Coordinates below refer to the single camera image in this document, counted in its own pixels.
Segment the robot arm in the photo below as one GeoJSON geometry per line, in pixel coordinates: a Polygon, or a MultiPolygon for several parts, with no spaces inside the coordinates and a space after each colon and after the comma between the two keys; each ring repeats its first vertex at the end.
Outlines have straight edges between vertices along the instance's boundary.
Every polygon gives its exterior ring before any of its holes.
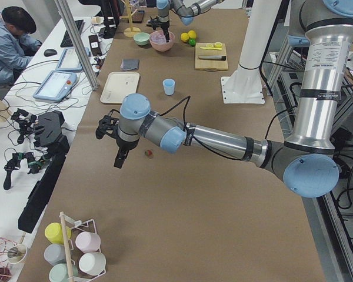
{"type": "Polygon", "coordinates": [[[157,0],[156,8],[158,10],[158,19],[160,27],[163,31],[166,42],[169,42],[169,12],[172,11],[184,25],[189,25],[194,17],[209,11],[213,6],[222,3],[221,0],[206,0],[196,1],[190,6],[185,6],[183,1],[180,0],[157,0]]]}
{"type": "Polygon", "coordinates": [[[220,156],[255,163],[302,197],[330,192],[339,179],[330,137],[353,41],[353,1],[293,1],[289,31],[305,35],[309,50],[293,130],[283,143],[165,119],[151,110],[147,97],[132,93],[114,123],[115,167],[123,165],[140,137],[170,153],[197,143],[220,156]]]}

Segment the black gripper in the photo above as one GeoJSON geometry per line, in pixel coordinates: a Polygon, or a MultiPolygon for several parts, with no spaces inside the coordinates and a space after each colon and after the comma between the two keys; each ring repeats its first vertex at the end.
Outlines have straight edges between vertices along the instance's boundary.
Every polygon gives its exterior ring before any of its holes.
{"type": "Polygon", "coordinates": [[[159,20],[160,22],[160,27],[164,33],[164,37],[165,37],[165,40],[166,42],[169,42],[170,40],[170,35],[169,35],[169,19],[160,19],[159,20]]]}
{"type": "Polygon", "coordinates": [[[114,167],[122,168],[125,160],[129,155],[129,151],[135,149],[138,145],[138,142],[139,142],[139,139],[135,141],[127,141],[127,140],[123,140],[120,137],[117,138],[116,143],[119,149],[115,157],[114,167]]]}

